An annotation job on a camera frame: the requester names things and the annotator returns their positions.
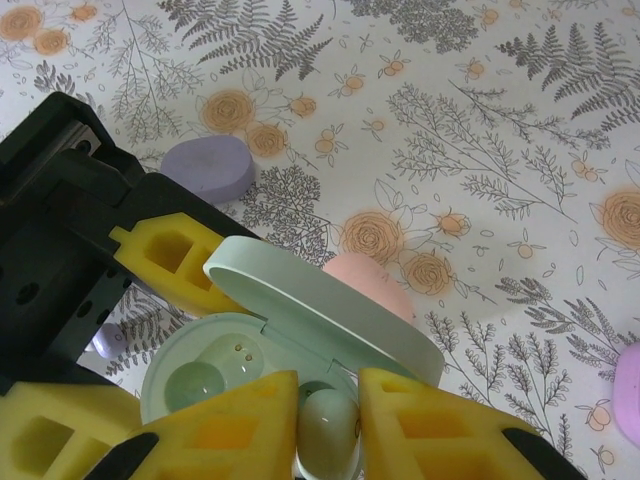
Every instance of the purple object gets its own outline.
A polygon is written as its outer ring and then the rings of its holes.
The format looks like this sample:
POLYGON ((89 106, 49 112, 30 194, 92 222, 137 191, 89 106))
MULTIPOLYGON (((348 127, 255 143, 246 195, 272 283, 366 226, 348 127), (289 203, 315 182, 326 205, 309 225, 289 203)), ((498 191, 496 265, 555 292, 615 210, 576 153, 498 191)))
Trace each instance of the purple object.
POLYGON ((91 343, 103 358, 116 358, 128 345, 120 328, 113 323, 103 323, 91 343))
POLYGON ((255 177, 249 149, 231 135, 179 143, 164 156, 160 172, 208 203, 241 197, 255 177))
POLYGON ((611 404, 618 428, 640 447, 640 343, 627 347, 618 358, 611 404))

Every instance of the yellow foam gripper pad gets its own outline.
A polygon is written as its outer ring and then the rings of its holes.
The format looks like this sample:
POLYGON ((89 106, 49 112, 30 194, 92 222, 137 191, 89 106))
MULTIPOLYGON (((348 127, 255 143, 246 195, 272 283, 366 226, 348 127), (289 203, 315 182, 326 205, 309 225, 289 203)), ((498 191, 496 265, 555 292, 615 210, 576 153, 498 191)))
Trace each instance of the yellow foam gripper pad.
POLYGON ((537 433, 507 413, 406 377, 359 378, 367 480, 542 480, 503 430, 537 433))
POLYGON ((78 480, 132 430, 138 400, 108 385, 17 382, 0 397, 0 480, 78 480))
POLYGON ((133 432, 159 441, 131 480, 291 480, 298 377, 273 373, 133 432))
POLYGON ((115 227, 114 258, 165 300, 193 315, 244 312, 216 288, 202 267, 222 236, 185 213, 141 220, 131 232, 115 227))

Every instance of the earbud charging case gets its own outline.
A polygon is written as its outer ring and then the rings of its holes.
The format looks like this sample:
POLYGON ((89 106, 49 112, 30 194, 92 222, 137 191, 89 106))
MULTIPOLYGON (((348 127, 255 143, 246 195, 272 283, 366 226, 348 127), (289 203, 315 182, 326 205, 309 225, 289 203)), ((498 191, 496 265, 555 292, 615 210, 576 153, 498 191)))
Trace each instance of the earbud charging case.
POLYGON ((286 250, 253 238, 228 237, 205 263, 204 272, 253 314, 210 315, 172 335, 144 379, 144 423, 188 406, 167 406, 176 393, 180 396, 175 390, 184 383, 181 373, 172 377, 178 369, 189 377, 201 375, 206 367, 203 385, 216 394, 274 371, 296 370, 300 408, 309 394, 327 388, 357 404, 351 376, 365 367, 433 386, 440 381, 444 357, 426 336, 286 250))

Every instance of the charging case lid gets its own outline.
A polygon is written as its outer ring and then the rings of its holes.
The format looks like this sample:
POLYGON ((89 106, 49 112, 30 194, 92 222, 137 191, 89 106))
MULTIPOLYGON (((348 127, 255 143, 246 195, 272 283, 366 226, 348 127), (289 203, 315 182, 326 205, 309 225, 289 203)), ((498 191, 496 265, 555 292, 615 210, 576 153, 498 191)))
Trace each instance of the charging case lid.
POLYGON ((292 253, 249 237, 227 237, 204 273, 283 336, 352 372, 382 368, 437 386, 440 350, 402 319, 292 253))

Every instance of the floral tablecloth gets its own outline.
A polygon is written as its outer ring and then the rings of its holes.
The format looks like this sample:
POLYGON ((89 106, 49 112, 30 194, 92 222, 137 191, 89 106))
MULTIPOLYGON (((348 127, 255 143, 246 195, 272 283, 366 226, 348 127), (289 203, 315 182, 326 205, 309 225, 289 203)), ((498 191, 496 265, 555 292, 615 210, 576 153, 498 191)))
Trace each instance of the floral tablecloth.
MULTIPOLYGON (((316 265, 363 252, 410 292, 441 387, 533 424, 591 479, 637 478, 612 421, 640 338, 639 0, 5 1, 0 132, 49 93, 89 103, 149 170, 246 141, 219 208, 316 265)), ((132 288, 136 394, 192 319, 132 288)))

